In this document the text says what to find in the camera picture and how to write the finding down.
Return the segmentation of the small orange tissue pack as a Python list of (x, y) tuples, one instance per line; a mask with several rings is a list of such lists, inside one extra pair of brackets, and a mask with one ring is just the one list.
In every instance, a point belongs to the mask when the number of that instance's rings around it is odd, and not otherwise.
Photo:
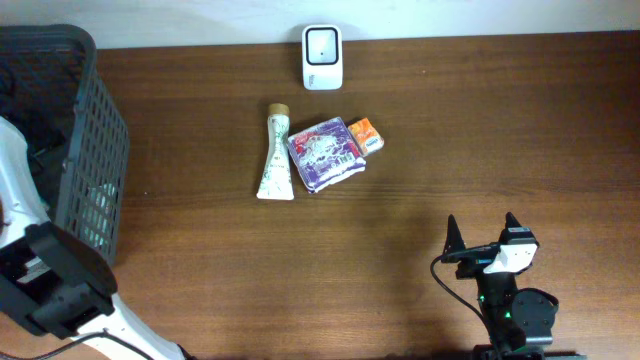
[(368, 118), (362, 118), (348, 126), (360, 153), (367, 157), (384, 147), (385, 141)]

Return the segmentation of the purple white tissue pack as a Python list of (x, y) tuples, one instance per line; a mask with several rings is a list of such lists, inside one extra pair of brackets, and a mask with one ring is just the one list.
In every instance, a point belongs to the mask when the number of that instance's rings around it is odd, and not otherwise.
[(289, 136), (287, 146), (311, 194), (366, 169), (366, 160), (340, 117)]

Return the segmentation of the white green tube brown cap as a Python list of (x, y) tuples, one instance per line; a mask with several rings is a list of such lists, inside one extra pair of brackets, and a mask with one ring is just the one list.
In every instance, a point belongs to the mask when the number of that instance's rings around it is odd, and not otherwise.
[(287, 139), (289, 107), (273, 103), (268, 107), (268, 153), (256, 197), (263, 200), (293, 200)]

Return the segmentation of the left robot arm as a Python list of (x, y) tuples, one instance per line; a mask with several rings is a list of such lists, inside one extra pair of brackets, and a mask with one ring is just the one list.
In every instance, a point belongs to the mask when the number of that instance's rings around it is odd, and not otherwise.
[(54, 225), (27, 161), (27, 143), (1, 122), (1, 311), (35, 336), (71, 349), (86, 345), (108, 359), (187, 359), (118, 294), (110, 266)]

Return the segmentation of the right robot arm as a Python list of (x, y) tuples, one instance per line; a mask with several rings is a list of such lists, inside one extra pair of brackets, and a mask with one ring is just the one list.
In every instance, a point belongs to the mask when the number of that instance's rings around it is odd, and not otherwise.
[[(553, 343), (552, 327), (559, 300), (540, 289), (522, 288), (516, 277), (528, 270), (539, 248), (534, 233), (508, 212), (499, 239), (468, 247), (453, 215), (448, 216), (443, 252), (430, 264), (433, 279), (454, 299), (481, 320), (490, 343), (477, 345), (472, 359), (581, 359), (577, 353), (548, 353)], [(477, 306), (451, 290), (436, 274), (435, 265), (457, 266), (458, 280), (473, 279), (477, 285)]]

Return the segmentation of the grey plastic mesh basket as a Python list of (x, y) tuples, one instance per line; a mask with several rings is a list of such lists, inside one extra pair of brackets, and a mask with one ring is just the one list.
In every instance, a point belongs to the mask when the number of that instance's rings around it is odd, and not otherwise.
[(26, 139), (51, 221), (114, 263), (130, 140), (91, 35), (74, 25), (2, 28), (1, 115)]

